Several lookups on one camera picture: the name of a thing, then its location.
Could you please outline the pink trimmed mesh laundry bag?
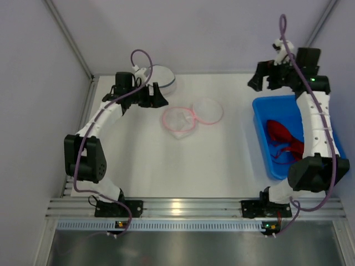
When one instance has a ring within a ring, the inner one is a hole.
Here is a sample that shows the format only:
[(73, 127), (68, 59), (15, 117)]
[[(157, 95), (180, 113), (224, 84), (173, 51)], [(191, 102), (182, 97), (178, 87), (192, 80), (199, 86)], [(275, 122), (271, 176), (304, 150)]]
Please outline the pink trimmed mesh laundry bag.
[(161, 120), (164, 129), (179, 140), (193, 134), (198, 124), (217, 124), (223, 115), (224, 109), (218, 101), (199, 98), (190, 108), (175, 106), (166, 109)]

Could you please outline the red bra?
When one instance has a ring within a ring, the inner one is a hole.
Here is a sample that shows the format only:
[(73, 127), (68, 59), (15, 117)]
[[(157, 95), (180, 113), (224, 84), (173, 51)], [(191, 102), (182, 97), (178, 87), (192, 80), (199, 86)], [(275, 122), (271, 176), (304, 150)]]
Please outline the red bra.
[[(287, 146), (279, 149), (275, 155), (271, 155), (273, 162), (279, 165), (289, 165), (298, 162), (302, 159), (304, 152), (304, 143), (299, 139), (295, 138), (290, 131), (282, 125), (280, 122), (275, 120), (267, 120), (266, 123), (267, 133), (270, 137), (270, 142), (274, 147), (287, 144)], [(277, 162), (276, 160), (283, 154), (290, 152), (293, 156), (293, 160), (290, 162)]]

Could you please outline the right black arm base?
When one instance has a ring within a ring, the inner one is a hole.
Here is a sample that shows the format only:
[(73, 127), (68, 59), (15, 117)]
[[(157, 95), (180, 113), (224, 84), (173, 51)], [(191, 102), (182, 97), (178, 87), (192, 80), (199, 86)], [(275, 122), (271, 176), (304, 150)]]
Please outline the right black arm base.
[(268, 188), (261, 191), (258, 199), (241, 201), (243, 218), (291, 218), (290, 204), (273, 203), (269, 200)]

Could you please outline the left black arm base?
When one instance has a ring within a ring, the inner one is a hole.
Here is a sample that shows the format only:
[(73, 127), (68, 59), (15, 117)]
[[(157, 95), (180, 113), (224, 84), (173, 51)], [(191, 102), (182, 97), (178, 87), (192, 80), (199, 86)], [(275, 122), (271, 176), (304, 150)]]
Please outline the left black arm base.
[[(129, 217), (126, 208), (113, 203), (98, 200), (95, 196), (88, 197), (88, 203), (94, 207), (94, 216), (100, 218), (124, 218)], [(133, 218), (139, 218), (143, 213), (144, 202), (141, 200), (125, 200), (124, 204), (131, 211)]]

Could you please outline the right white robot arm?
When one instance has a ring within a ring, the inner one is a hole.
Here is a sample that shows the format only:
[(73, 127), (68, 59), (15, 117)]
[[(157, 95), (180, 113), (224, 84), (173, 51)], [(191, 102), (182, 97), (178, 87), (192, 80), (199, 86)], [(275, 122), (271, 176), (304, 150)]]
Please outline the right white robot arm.
[(302, 159), (289, 168), (287, 178), (265, 189), (268, 200), (286, 204), (309, 192), (322, 191), (329, 197), (349, 171), (350, 163), (341, 157), (333, 138), (329, 78), (318, 73), (321, 50), (299, 48), (297, 54), (293, 54), (280, 45), (273, 47), (276, 58), (259, 62), (247, 84), (253, 90), (261, 91), (263, 81), (267, 80), (270, 90), (289, 87), (294, 92), (305, 147)]

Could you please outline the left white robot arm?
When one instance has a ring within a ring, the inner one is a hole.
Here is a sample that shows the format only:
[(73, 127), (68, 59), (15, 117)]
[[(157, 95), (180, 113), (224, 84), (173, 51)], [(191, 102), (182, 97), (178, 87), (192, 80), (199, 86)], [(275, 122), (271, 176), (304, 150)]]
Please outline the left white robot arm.
[(117, 72), (115, 83), (87, 124), (64, 139), (64, 168), (74, 178), (78, 193), (98, 195), (105, 202), (124, 203), (123, 190), (106, 175), (107, 161), (102, 140), (126, 111), (141, 108), (161, 108), (168, 105), (158, 82), (149, 84), (143, 74)]

